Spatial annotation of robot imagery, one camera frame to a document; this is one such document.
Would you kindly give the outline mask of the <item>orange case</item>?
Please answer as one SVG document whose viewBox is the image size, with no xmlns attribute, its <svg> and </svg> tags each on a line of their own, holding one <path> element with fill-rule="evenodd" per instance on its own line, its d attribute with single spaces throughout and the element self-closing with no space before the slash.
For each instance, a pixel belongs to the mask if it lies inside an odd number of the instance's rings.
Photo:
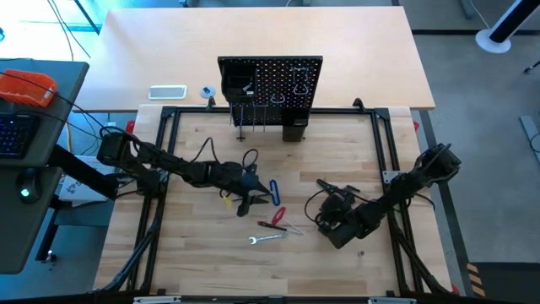
<svg viewBox="0 0 540 304">
<path fill-rule="evenodd" d="M 48 107 L 57 81 L 44 73 L 7 68 L 0 72 L 0 99 L 20 105 Z"/>
</svg>

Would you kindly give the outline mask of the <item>black computer mouse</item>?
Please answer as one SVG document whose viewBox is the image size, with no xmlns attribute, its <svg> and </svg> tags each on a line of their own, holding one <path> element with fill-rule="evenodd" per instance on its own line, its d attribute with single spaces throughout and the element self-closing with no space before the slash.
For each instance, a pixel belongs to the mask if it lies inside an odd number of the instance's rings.
<svg viewBox="0 0 540 304">
<path fill-rule="evenodd" d="M 39 168 L 25 168 L 18 174 L 16 188 L 24 204 L 34 204 L 41 198 L 40 173 Z"/>
</svg>

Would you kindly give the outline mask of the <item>black white floor stand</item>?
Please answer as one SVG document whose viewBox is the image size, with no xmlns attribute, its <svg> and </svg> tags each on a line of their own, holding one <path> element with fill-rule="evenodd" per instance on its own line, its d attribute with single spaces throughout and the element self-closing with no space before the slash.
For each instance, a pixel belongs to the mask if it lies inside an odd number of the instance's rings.
<svg viewBox="0 0 540 304">
<path fill-rule="evenodd" d="M 492 27 L 475 35 L 477 45 L 493 54 L 508 52 L 510 38 L 539 9 L 540 0 L 515 0 Z"/>
</svg>

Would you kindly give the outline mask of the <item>large silver combination wrench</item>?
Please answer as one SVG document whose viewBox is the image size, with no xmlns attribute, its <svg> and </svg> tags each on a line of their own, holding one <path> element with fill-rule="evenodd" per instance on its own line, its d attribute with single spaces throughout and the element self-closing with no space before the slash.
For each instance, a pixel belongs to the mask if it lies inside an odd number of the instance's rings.
<svg viewBox="0 0 540 304">
<path fill-rule="evenodd" d="M 268 235 L 268 236 L 250 236 L 248 241 L 251 245 L 255 245 L 260 242 L 266 242 L 276 239 L 285 239 L 289 236 L 289 233 L 284 231 L 278 234 Z"/>
</svg>

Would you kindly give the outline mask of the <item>tall black pegboard bin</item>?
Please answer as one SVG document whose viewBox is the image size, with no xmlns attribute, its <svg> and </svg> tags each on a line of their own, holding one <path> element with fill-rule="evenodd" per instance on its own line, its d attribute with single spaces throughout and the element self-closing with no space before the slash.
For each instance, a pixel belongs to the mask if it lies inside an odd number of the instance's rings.
<svg viewBox="0 0 540 304">
<path fill-rule="evenodd" d="M 284 142 L 299 142 L 309 123 L 310 111 L 306 109 L 286 109 L 282 111 Z"/>
</svg>

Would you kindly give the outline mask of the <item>grey floor rail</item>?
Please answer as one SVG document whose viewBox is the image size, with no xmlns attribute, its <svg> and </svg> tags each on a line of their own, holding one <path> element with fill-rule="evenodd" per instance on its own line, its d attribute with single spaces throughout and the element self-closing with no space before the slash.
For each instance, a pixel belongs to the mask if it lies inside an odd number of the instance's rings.
<svg viewBox="0 0 540 304">
<path fill-rule="evenodd" d="M 540 129 L 530 116 L 520 116 L 519 120 L 527 136 L 529 147 L 540 165 Z"/>
</svg>

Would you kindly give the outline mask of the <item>light wooden desk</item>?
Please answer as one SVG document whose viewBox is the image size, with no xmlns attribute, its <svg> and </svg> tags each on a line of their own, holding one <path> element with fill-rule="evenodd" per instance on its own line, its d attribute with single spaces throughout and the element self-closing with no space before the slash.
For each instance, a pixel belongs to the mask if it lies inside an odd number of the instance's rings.
<svg viewBox="0 0 540 304">
<path fill-rule="evenodd" d="M 219 87 L 220 56 L 320 56 L 318 106 L 435 108 L 400 7 L 130 8 L 102 26 L 77 103 L 136 111 L 154 85 L 184 84 L 185 102 Z"/>
</svg>

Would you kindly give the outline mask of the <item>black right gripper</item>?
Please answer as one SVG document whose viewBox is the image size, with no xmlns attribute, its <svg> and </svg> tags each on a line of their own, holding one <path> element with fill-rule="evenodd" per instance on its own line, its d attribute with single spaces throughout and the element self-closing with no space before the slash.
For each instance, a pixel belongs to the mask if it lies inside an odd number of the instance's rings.
<svg viewBox="0 0 540 304">
<path fill-rule="evenodd" d="M 318 231 L 329 239 L 336 249 L 344 247 L 354 238 L 364 238 L 364 224 L 354 207 L 354 194 L 334 193 L 322 203 L 316 216 Z"/>
</svg>

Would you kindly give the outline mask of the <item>grey side desk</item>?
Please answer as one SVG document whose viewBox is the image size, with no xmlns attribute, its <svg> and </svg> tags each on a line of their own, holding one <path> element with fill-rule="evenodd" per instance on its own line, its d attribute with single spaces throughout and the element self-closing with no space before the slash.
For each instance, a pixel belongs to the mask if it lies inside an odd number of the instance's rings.
<svg viewBox="0 0 540 304">
<path fill-rule="evenodd" d="M 46 108 L 29 151 L 22 160 L 0 159 L 0 274 L 20 273 L 34 246 L 36 236 L 49 208 L 50 199 L 62 174 L 47 161 L 71 111 L 89 65 L 86 62 L 41 60 L 0 61 L 0 74 L 6 69 L 43 73 L 57 82 L 57 95 Z M 17 177 L 24 169 L 38 170 L 41 197 L 32 204 L 20 200 Z"/>
</svg>

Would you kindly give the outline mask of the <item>black perforated pegboard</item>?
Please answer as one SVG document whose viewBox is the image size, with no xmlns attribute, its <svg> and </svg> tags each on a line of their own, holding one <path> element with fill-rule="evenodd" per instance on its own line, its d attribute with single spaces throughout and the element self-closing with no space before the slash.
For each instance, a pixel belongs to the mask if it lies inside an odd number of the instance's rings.
<svg viewBox="0 0 540 304">
<path fill-rule="evenodd" d="M 280 126 L 282 128 L 282 111 L 286 109 L 306 109 L 310 111 L 314 103 L 316 88 L 323 64 L 322 56 L 254 56 L 250 57 L 256 62 L 256 92 L 251 103 L 244 103 L 244 122 L 237 127 L 252 127 L 252 107 L 254 105 L 267 106 L 267 126 Z M 306 95 L 293 93 L 292 68 L 308 68 L 309 92 Z M 284 94 L 286 101 L 282 104 L 273 104 L 270 98 L 273 94 Z"/>
</svg>

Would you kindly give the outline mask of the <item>silver metal bracket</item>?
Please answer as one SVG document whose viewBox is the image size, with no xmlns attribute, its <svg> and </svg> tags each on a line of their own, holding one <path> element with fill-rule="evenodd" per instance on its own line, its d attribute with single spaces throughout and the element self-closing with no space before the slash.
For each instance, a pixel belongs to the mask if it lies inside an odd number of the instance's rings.
<svg viewBox="0 0 540 304">
<path fill-rule="evenodd" d="M 134 297 L 132 304 L 180 304 L 181 296 L 140 296 Z"/>
<path fill-rule="evenodd" d="M 413 298 L 402 297 L 370 297 L 368 304 L 417 304 L 417 300 Z"/>
</svg>

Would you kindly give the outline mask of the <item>black keyboard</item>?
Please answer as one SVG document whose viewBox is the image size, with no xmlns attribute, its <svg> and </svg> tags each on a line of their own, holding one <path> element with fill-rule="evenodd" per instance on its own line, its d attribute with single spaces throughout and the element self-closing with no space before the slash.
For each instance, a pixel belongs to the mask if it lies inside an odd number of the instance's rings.
<svg viewBox="0 0 540 304">
<path fill-rule="evenodd" d="M 23 159 L 40 124 L 35 115 L 0 113 L 0 159 Z"/>
</svg>

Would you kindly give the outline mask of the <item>large black pegboard bin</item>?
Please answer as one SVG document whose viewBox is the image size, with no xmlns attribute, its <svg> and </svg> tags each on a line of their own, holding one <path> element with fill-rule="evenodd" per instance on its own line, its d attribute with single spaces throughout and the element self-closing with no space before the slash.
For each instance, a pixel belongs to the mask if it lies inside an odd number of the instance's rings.
<svg viewBox="0 0 540 304">
<path fill-rule="evenodd" d="M 251 103 L 256 92 L 257 65 L 250 57 L 219 57 L 221 91 L 229 104 Z M 242 88 L 253 83 L 254 94 L 246 95 Z"/>
</svg>

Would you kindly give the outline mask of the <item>black aluminium table frame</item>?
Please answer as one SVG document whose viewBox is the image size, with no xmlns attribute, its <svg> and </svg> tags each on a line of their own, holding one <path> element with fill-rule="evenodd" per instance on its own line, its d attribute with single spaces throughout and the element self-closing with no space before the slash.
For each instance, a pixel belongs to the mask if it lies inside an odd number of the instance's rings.
<svg viewBox="0 0 540 304">
<path fill-rule="evenodd" d="M 165 144 L 184 159 L 250 160 L 258 150 L 263 183 L 278 183 L 284 218 L 303 232 L 251 245 L 250 236 L 278 234 L 259 226 L 276 207 L 256 204 L 244 217 L 227 209 L 215 188 L 194 188 L 170 179 L 158 245 L 148 250 L 138 282 L 180 296 L 382 296 L 427 290 L 405 252 L 391 240 L 387 223 L 364 239 L 336 249 L 313 223 L 324 201 L 317 179 L 351 185 L 364 198 L 379 198 L 382 172 L 409 171 L 419 156 L 407 107 L 361 114 L 355 107 L 317 110 L 303 139 L 285 143 L 278 126 L 235 128 L 227 109 L 190 111 L 165 122 Z"/>
</svg>

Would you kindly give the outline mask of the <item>white rectangular device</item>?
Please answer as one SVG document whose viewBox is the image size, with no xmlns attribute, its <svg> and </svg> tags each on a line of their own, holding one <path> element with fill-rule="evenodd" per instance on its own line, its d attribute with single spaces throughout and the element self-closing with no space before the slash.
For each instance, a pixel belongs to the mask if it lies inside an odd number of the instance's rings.
<svg viewBox="0 0 540 304">
<path fill-rule="evenodd" d="M 150 100 L 183 100 L 186 93 L 187 86 L 184 84 L 153 85 L 149 88 L 148 98 Z"/>
</svg>

